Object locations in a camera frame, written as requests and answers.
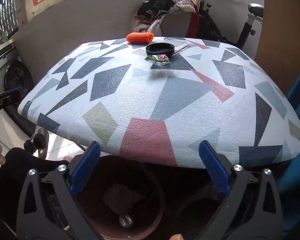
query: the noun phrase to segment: geometric patterned fabric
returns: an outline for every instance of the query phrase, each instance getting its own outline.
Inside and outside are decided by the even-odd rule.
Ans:
[[[208,140],[232,164],[296,157],[300,120],[269,76],[238,48],[216,41],[154,37],[175,50],[157,66],[147,44],[88,42],[53,66],[19,114],[64,138],[143,162],[203,168]]]

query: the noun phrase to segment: blue fabric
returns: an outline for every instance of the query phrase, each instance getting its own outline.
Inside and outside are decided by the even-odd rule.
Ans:
[[[300,119],[300,74],[287,99]],[[277,180],[282,205],[284,231],[292,229],[300,219],[300,153]]]

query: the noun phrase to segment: black pants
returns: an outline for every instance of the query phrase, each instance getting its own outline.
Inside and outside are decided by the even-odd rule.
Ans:
[[[42,160],[21,148],[11,149],[5,158],[6,163],[0,168],[0,217],[16,231],[18,201],[28,171],[53,171],[61,164],[67,165],[68,161]]]

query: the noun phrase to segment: washing machine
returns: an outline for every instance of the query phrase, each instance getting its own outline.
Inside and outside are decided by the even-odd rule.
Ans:
[[[18,50],[10,45],[0,50],[0,93],[16,87],[22,87],[21,100],[5,107],[4,110],[24,133],[31,136],[34,133],[35,124],[18,114],[18,106],[32,90],[34,83],[28,68],[21,61]]]

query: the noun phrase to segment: white wall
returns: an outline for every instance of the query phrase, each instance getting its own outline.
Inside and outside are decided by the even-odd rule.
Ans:
[[[65,0],[32,19],[14,36],[34,83],[82,43],[123,38],[146,0]]]
[[[212,5],[209,14],[221,33],[233,42],[238,41],[244,23],[248,19],[248,4],[264,5],[264,0],[205,0],[205,2]],[[261,27],[261,23],[255,20],[253,29],[256,34],[249,35],[243,47],[243,51],[251,58],[254,58],[257,52]]]

